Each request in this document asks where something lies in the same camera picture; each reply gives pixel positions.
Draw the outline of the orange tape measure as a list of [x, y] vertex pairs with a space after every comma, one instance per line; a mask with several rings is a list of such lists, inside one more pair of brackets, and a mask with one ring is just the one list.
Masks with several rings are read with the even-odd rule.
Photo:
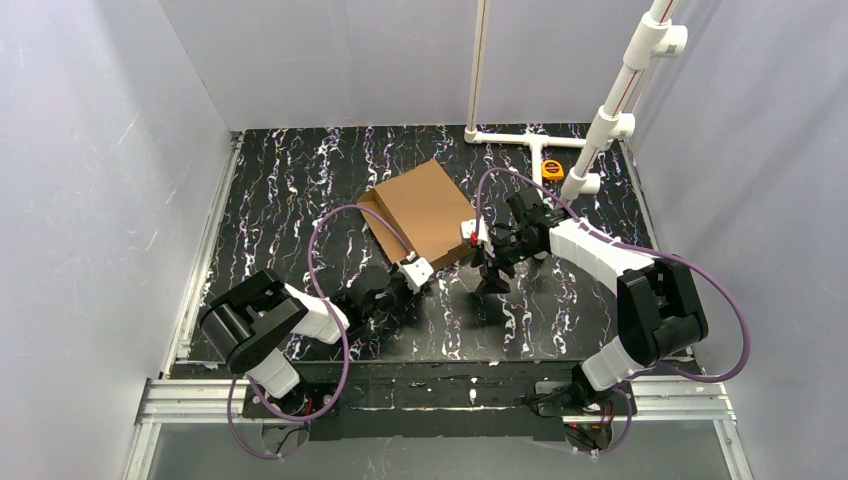
[[565, 178], [565, 170], [560, 162], [546, 159], [541, 163], [542, 178], [548, 182], [561, 182]]

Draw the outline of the brown cardboard box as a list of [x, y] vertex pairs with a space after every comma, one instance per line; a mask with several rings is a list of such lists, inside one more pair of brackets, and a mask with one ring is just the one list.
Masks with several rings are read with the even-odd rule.
[[357, 204], [367, 209], [363, 217], [392, 263], [407, 252], [396, 235], [436, 271], [474, 253], [462, 243], [460, 225], [475, 209], [434, 159], [376, 185]]

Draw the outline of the aluminium rail frame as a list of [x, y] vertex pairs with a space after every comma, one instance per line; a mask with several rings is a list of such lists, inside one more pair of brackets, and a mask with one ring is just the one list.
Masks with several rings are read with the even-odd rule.
[[439, 271], [404, 310], [353, 336], [351, 372], [310, 427], [271, 416], [232, 384], [197, 316], [264, 268], [305, 287], [320, 217], [435, 160], [466, 195], [484, 171], [487, 214], [528, 172], [527, 147], [468, 144], [459, 126], [248, 130], [236, 137], [176, 351], [147, 390], [131, 479], [731, 479], [749, 472], [725, 389], [644, 377], [607, 420], [531, 410], [617, 331], [611, 292], [560, 261], [520, 264], [507, 295], [477, 297], [466, 263]]

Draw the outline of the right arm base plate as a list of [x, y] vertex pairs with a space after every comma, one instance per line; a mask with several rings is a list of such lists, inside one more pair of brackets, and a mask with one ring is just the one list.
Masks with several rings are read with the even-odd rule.
[[524, 398], [524, 403], [534, 413], [547, 417], [564, 416], [625, 416], [627, 410], [638, 412], [635, 394], [630, 384], [619, 385], [622, 394], [613, 389], [601, 393], [577, 393], [570, 381], [539, 381], [533, 391]]

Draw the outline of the white PVC pipe frame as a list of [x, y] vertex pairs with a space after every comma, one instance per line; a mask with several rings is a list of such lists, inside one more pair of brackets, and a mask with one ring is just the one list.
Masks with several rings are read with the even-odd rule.
[[[576, 148], [580, 155], [565, 174], [561, 194], [568, 201], [582, 194], [596, 194], [600, 182], [591, 168], [613, 141], [632, 136], [635, 117], [626, 108], [645, 71], [652, 60], [677, 58], [685, 51], [688, 30], [673, 20], [677, 7], [675, 1], [557, 1], [550, 10], [544, 10], [534, 1], [478, 2], [465, 142], [527, 147], [533, 180], [543, 176], [545, 148]], [[564, 65], [565, 71], [555, 76], [563, 95], [546, 99], [567, 114], [589, 121], [586, 138], [479, 130], [488, 24], [492, 12], [500, 10], [506, 10], [520, 30], [559, 38], [559, 44], [549, 52], [520, 48], [509, 52], [508, 60], [524, 73], [533, 66]]]

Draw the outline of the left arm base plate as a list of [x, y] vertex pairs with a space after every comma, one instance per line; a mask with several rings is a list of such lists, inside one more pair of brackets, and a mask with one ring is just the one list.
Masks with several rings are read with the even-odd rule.
[[282, 397], [274, 397], [271, 389], [253, 375], [245, 375], [250, 383], [253, 399], [265, 407], [270, 418], [309, 424], [335, 409], [344, 383], [334, 384], [320, 378], [311, 378], [309, 375], [304, 377], [295, 366], [291, 366], [291, 370], [298, 382]]

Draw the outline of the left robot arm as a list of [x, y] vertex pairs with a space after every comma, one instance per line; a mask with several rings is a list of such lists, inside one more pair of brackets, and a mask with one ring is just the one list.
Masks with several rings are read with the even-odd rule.
[[332, 345], [341, 339], [334, 316], [346, 330], [356, 330], [405, 307], [433, 274], [424, 258], [395, 263], [389, 270], [367, 267], [324, 302], [263, 270], [212, 301], [199, 325], [231, 373], [248, 375], [280, 399], [300, 383], [299, 373], [280, 349], [287, 336]]

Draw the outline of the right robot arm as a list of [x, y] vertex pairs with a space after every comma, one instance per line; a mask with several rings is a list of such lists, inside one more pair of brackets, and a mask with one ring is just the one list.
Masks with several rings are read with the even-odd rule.
[[482, 218], [460, 224], [462, 241], [476, 250], [472, 264], [481, 275], [476, 294], [508, 293], [516, 264], [546, 253], [590, 274], [616, 297], [616, 336], [572, 369], [568, 385], [536, 394], [531, 403], [589, 406], [618, 384], [707, 337], [691, 270], [681, 262], [622, 248], [586, 220], [548, 207], [534, 188], [509, 197], [508, 206], [511, 224], [488, 227]]

